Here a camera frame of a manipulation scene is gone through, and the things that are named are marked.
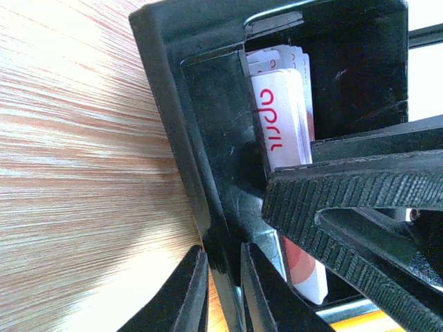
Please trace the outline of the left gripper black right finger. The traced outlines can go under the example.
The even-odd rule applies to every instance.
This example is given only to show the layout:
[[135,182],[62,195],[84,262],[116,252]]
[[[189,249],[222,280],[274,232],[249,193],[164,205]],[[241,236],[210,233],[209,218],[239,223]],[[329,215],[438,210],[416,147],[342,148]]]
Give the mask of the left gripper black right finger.
[[332,331],[286,283],[254,243],[241,245],[245,331]]

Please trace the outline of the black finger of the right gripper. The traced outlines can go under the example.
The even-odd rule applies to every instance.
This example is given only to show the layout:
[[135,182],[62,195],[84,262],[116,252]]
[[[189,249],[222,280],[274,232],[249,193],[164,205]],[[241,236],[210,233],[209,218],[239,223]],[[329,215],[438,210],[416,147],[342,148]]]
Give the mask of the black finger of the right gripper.
[[315,163],[441,148],[442,116],[311,143]]
[[419,263],[440,250],[383,211],[442,209],[442,151],[330,160],[279,169],[262,216],[407,331],[442,330],[442,293]]

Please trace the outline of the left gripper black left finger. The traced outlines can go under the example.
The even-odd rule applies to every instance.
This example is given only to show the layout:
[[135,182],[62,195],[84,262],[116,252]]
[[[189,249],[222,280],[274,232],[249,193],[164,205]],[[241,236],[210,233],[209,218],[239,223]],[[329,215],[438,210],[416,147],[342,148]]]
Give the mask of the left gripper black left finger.
[[189,249],[153,298],[120,331],[207,331],[208,258]]

